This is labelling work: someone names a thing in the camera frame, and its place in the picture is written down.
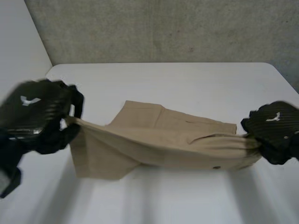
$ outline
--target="fabric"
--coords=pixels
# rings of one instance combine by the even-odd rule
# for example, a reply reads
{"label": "fabric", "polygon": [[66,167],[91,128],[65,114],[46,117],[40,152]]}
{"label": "fabric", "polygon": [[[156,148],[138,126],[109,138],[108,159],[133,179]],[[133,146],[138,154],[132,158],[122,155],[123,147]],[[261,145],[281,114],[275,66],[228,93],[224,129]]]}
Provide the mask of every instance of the fabric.
{"label": "fabric", "polygon": [[81,126],[71,142],[78,177],[121,179],[140,164],[170,168],[240,169],[261,158],[260,144],[236,125],[126,101],[107,126]]}

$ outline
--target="khaki pants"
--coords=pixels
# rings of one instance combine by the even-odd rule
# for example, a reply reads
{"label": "khaki pants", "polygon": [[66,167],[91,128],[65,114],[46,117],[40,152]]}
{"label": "khaki pants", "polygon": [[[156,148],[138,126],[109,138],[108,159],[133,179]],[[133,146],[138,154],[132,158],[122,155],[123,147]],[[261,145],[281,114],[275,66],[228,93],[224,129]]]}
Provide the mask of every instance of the khaki pants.
{"label": "khaki pants", "polygon": [[71,142],[78,177],[121,179],[140,164],[240,169],[261,158],[259,143],[236,135],[236,125],[161,105],[126,101],[107,126],[70,118],[82,128]]}

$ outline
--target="white wall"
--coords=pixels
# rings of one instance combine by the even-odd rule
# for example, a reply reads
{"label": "white wall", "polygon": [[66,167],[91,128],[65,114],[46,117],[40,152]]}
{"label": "white wall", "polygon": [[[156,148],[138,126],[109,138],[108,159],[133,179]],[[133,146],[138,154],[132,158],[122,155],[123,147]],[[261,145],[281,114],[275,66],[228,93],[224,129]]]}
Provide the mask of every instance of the white wall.
{"label": "white wall", "polygon": [[16,85],[52,67],[23,0],[0,0],[0,101]]}
{"label": "white wall", "polygon": [[[0,101],[18,82],[43,78],[51,67],[24,1],[0,0]],[[43,159],[36,158],[37,156],[30,154],[20,164],[21,170],[29,174],[29,188],[36,186],[35,178],[40,179],[32,172],[39,169],[36,163],[44,163]],[[0,223],[27,223],[23,214],[34,214],[28,204],[35,196],[24,198],[26,194],[22,193],[20,192],[23,197],[17,197],[17,192],[13,192],[11,197],[0,200]]]}

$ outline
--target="garment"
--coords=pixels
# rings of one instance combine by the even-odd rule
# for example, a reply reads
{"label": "garment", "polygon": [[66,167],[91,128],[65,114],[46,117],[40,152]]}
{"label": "garment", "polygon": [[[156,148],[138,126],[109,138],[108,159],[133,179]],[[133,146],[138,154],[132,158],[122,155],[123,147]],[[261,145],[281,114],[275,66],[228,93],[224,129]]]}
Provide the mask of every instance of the garment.
{"label": "garment", "polygon": [[126,101],[107,126],[81,126],[71,142],[78,177],[121,179],[140,164],[196,169],[240,169],[261,158],[260,144],[236,135],[236,125]]}

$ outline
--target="white bird logo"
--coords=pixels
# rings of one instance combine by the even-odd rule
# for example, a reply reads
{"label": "white bird logo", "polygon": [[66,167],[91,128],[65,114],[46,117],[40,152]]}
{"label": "white bird logo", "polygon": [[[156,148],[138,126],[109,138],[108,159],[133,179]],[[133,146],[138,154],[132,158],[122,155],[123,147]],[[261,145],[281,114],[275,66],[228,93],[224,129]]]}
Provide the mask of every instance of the white bird logo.
{"label": "white bird logo", "polygon": [[267,119],[266,121],[279,121],[280,120],[280,112],[276,113],[276,117],[273,119]]}
{"label": "white bird logo", "polygon": [[23,106],[29,106],[30,104],[34,104],[40,100],[41,99],[39,99],[39,98],[34,98],[33,100],[27,100],[27,97],[21,96],[21,101],[23,103]]}

